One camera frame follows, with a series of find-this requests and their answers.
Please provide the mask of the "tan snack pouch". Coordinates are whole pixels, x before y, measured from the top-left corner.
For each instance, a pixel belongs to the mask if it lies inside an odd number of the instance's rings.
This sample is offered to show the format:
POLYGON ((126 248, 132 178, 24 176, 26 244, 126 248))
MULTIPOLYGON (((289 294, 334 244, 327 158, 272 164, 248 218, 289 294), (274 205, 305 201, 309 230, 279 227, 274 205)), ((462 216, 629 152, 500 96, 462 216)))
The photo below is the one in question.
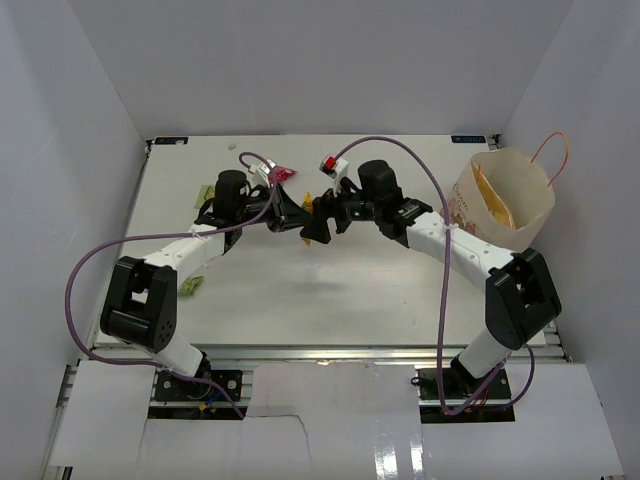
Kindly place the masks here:
POLYGON ((491 215, 500 224, 515 229, 516 225, 510 208, 495 191, 493 186, 482 171, 482 167, 475 162, 471 163, 476 186, 491 215))

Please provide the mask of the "yellow m&m's pack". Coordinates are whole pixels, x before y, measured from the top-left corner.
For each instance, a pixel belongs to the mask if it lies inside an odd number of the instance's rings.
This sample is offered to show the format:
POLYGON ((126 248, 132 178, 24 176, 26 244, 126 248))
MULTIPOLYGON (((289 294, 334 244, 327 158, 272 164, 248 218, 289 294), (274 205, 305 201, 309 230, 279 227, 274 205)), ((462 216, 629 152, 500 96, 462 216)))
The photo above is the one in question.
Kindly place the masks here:
MULTIPOLYGON (((310 192, 307 192, 305 194, 301 207, 307 213, 309 214, 313 213, 313 197, 311 196, 310 192)), ((302 241, 305 243, 307 247, 311 245, 311 240, 308 238, 302 237, 302 241)))

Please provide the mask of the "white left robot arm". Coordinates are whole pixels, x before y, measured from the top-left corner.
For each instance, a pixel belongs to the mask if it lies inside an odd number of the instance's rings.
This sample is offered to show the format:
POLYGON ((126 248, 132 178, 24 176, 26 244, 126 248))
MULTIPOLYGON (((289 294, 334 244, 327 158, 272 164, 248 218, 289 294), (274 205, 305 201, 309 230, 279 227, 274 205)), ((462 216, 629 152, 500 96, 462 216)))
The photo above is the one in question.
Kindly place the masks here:
POLYGON ((278 183, 261 175, 252 186, 239 170, 218 175, 214 196, 201 206, 186 237, 142 258, 124 256, 113 269, 100 330, 148 354, 178 373, 177 387, 199 399, 211 387, 204 353, 176 332, 178 290, 197 270, 225 255, 242 235, 244 223, 264 223, 274 232, 298 229, 311 214, 278 183))

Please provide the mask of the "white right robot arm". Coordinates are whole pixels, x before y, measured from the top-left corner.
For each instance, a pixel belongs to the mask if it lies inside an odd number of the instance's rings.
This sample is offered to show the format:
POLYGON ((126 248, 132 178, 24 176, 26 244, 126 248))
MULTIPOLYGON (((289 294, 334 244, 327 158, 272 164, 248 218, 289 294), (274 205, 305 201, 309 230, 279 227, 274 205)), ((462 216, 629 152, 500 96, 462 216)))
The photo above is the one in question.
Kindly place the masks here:
POLYGON ((459 396, 477 397, 494 367, 561 313, 551 274, 538 251, 513 252, 447 226, 431 206, 403 195, 384 160, 363 163, 358 186, 348 178, 348 163, 342 158, 327 157, 319 169, 334 185, 314 199, 303 238, 327 244, 330 220, 337 233, 353 222, 371 221, 386 238, 448 264, 482 291, 485 326, 450 364, 452 388, 459 396))

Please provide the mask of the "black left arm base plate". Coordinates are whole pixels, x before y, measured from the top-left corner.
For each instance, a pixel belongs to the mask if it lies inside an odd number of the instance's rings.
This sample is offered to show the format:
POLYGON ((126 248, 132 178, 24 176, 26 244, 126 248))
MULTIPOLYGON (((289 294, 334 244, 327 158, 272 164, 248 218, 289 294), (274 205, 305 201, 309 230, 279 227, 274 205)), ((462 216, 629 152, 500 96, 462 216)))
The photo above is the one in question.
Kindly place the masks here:
MULTIPOLYGON (((205 375, 241 406, 244 375, 241 370, 211 370, 205 375)), ((150 419, 161 420, 240 420, 226 397, 208 384, 185 382, 168 372, 156 375, 148 410, 150 419)))

